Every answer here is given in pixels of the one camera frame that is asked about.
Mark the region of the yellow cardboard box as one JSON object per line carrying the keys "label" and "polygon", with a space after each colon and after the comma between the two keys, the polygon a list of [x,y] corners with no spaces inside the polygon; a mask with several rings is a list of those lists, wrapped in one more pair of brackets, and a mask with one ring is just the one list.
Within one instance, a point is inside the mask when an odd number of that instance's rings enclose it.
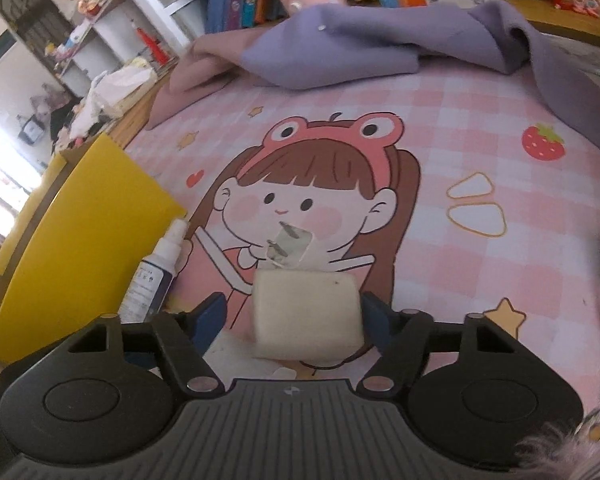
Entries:
{"label": "yellow cardboard box", "polygon": [[0,362],[120,307],[184,208],[109,136],[56,154],[0,249]]}

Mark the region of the white bookshelf frame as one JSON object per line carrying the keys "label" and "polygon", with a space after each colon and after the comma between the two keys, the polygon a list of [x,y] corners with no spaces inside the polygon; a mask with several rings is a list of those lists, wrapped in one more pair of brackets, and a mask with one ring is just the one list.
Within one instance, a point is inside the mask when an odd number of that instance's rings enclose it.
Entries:
{"label": "white bookshelf frame", "polygon": [[150,58],[141,32],[166,54],[183,54],[204,34],[207,0],[67,0],[66,7],[74,29],[59,49],[56,70],[64,84],[83,94],[86,84],[78,73],[92,81],[137,56]]}

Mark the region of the white sponge block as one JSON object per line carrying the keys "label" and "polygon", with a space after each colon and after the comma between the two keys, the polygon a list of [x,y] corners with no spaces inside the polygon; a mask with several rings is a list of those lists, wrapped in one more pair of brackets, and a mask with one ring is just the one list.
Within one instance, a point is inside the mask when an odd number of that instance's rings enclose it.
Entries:
{"label": "white sponge block", "polygon": [[259,358],[331,366],[364,347],[358,284],[349,273],[262,270],[252,300]]}

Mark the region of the white spray bottle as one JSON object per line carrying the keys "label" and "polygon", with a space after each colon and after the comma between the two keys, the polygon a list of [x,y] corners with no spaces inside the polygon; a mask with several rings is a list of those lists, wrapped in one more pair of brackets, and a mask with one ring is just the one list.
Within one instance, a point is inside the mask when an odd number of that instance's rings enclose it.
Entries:
{"label": "white spray bottle", "polygon": [[143,323],[157,314],[176,275],[188,223],[174,219],[152,253],[138,264],[118,315],[122,324]]}

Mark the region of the purple pink cloth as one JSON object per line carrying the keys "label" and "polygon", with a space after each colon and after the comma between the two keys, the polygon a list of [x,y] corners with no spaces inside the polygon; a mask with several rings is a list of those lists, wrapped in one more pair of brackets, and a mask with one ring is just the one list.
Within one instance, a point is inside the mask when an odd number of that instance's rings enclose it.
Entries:
{"label": "purple pink cloth", "polygon": [[319,4],[273,26],[196,39],[158,92],[152,129],[240,74],[286,90],[414,74],[422,58],[455,58],[510,75],[525,65],[548,109],[600,149],[600,87],[513,6],[490,1],[371,8]]}

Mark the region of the small white plug charger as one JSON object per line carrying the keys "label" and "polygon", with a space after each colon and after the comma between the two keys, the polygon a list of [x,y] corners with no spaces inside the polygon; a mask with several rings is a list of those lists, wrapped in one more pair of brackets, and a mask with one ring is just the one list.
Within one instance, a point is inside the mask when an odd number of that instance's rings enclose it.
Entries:
{"label": "small white plug charger", "polygon": [[313,233],[279,221],[280,231],[266,240],[266,258],[281,269],[297,269],[313,242]]}

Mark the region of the white tissue pack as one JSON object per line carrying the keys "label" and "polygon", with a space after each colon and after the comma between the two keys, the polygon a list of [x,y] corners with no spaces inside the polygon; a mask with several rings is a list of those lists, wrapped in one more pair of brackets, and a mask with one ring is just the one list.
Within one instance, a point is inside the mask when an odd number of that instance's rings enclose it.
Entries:
{"label": "white tissue pack", "polygon": [[158,82],[154,68],[144,58],[133,58],[111,73],[102,73],[92,82],[84,101],[91,118],[100,115],[123,117]]}

